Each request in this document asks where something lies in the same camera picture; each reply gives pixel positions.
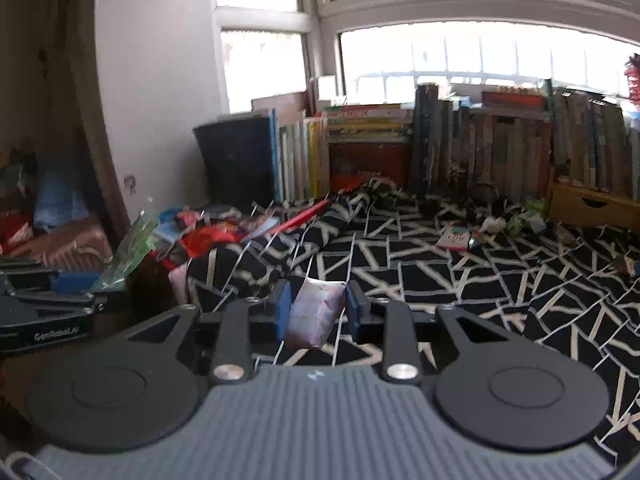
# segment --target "silver screw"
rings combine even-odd
[[[244,369],[238,365],[218,365],[213,368],[213,375],[221,381],[237,381],[242,379]]]
[[[409,381],[418,376],[418,368],[407,363],[397,363],[387,368],[386,374],[398,381]]]

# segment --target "wooden drawer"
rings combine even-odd
[[[601,224],[638,230],[640,204],[631,199],[589,189],[553,184],[549,218],[577,227]]]

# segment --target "white wall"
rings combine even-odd
[[[39,0],[0,0],[0,153],[28,140],[51,144],[47,86],[38,60]]]
[[[206,197],[192,128],[220,113],[210,0],[96,0],[106,131],[127,212]],[[136,178],[136,193],[124,178]]]

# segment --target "gray gripper base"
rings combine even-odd
[[[613,468],[588,444],[544,455],[492,450],[456,433],[414,386],[369,367],[264,367],[210,391],[183,428],[112,455],[44,447],[65,480],[591,480]],[[36,480],[48,473],[31,472]]]

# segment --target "bed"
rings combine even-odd
[[[279,207],[288,218],[314,203]],[[256,206],[253,213],[260,212]],[[522,211],[511,205],[506,218]],[[447,222],[481,222],[487,211],[437,196],[417,201],[387,182],[373,180],[335,197],[308,224],[244,244],[220,244],[188,267],[190,301],[205,311],[236,297],[264,297],[287,276],[299,290],[305,276],[356,280],[370,297],[395,298],[414,310],[451,304],[583,362],[606,382],[610,406],[594,444],[617,466],[640,450],[640,282],[620,276],[617,254],[640,260],[640,240],[611,226],[572,229],[578,245],[553,235],[492,235],[471,252],[436,247]],[[374,345],[358,346],[336,325],[318,350],[282,345],[255,348],[260,362],[278,365],[371,364]],[[425,370],[436,373],[428,344],[420,344]]]

